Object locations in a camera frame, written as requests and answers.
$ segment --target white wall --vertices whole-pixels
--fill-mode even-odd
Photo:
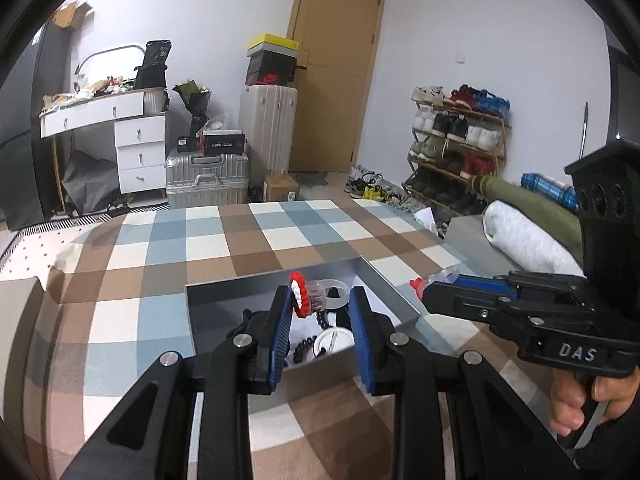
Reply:
[[[285,36],[293,5],[293,0],[81,1],[87,1],[94,11],[75,33],[70,73],[80,60],[105,48],[171,40],[168,88],[188,79],[208,86],[212,90],[209,115],[226,110],[231,127],[238,122],[248,41],[263,32]],[[171,110],[177,115],[172,136],[186,134],[191,116],[175,92],[170,91],[170,98]],[[76,135],[76,146],[94,156],[114,158],[114,149],[96,137]]]
[[[454,62],[456,50],[465,64]],[[606,141],[607,40],[583,0],[386,0],[358,162],[402,182],[412,89],[463,83],[511,101],[507,180],[537,171],[569,182],[563,168],[578,157],[585,101],[585,153]]]

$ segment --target metal screw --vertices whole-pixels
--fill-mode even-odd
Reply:
[[[162,366],[175,365],[178,362],[178,352],[165,352],[160,356],[160,364]]]
[[[394,346],[404,346],[409,342],[409,336],[402,332],[393,332],[392,335],[389,336],[389,341],[391,341],[391,344]]]
[[[242,348],[244,346],[249,346],[253,340],[254,338],[248,334],[238,334],[234,338],[234,345],[237,346],[238,348]]]
[[[482,362],[482,356],[476,352],[475,350],[470,350],[469,352],[465,352],[464,355],[465,363],[468,365],[479,365]]]

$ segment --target suitcase handle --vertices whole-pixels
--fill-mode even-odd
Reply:
[[[204,156],[191,155],[192,164],[222,164],[222,155]]]
[[[198,184],[200,184],[200,181],[207,181],[207,180],[212,180],[217,184],[222,184],[222,181],[220,180],[220,177],[217,175],[197,175],[196,176],[196,180],[193,181],[193,187],[198,187]]]

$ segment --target blue gripper pad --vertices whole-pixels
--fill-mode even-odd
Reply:
[[[367,393],[370,394],[376,384],[373,378],[373,355],[355,288],[352,288],[349,293],[349,319],[351,321],[360,379],[367,389]]]
[[[278,318],[278,325],[276,326],[276,330],[273,335],[273,341],[271,341],[268,380],[272,392],[276,390],[276,386],[282,378],[284,359],[287,356],[287,350],[289,349],[289,331],[291,330],[293,301],[293,291],[290,286],[288,286],[287,293],[284,297],[284,303],[280,311],[280,317]]]
[[[477,278],[475,276],[466,276],[462,274],[455,282],[453,282],[453,285],[463,286],[464,288],[471,288],[473,290],[482,290],[483,292],[490,292],[500,296],[507,296],[512,300],[517,299],[517,293],[514,290],[511,290],[505,282],[501,282],[499,280]]]

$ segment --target black box with red logo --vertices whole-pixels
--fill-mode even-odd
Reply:
[[[242,155],[244,153],[244,133],[239,130],[225,130],[216,133],[215,130],[200,133],[200,153],[206,156]]]
[[[245,84],[286,86],[296,73],[296,58],[270,50],[256,52],[249,61]]]

